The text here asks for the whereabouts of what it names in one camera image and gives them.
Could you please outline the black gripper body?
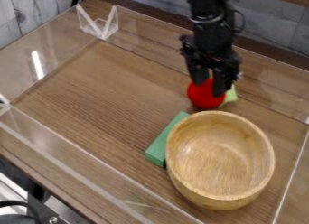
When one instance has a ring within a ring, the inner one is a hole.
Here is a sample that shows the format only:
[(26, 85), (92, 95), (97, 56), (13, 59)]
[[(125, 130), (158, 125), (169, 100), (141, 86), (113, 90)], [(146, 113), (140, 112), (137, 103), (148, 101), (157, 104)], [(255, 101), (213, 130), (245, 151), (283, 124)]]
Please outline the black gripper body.
[(181, 54), (188, 58), (203, 60), (211, 70), (215, 68), (240, 68), (241, 57), (233, 50), (236, 27), (233, 14), (217, 16), (193, 16), (193, 35), (180, 37)]

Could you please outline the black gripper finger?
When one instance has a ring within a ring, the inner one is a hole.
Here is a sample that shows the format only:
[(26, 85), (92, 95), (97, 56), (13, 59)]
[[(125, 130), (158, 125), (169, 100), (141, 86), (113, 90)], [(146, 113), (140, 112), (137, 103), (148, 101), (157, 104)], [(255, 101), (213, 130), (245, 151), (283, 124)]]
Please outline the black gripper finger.
[(241, 78), (240, 68), (215, 68), (213, 69), (213, 96), (221, 97), (233, 86), (233, 83)]
[(193, 84), (201, 86), (204, 82), (209, 79), (209, 68), (207, 66), (207, 63), (203, 60), (188, 58), (187, 65)]

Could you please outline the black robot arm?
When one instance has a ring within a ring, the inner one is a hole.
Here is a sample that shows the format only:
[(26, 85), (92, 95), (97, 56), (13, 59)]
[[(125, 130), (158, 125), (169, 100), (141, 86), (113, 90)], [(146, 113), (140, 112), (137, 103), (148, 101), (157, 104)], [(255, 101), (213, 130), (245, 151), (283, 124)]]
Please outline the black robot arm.
[(213, 80), (213, 96), (221, 97), (240, 79), (241, 56), (233, 49), (235, 36), (245, 18), (231, 0), (188, 0), (193, 35), (183, 34), (181, 54), (192, 82), (201, 86)]

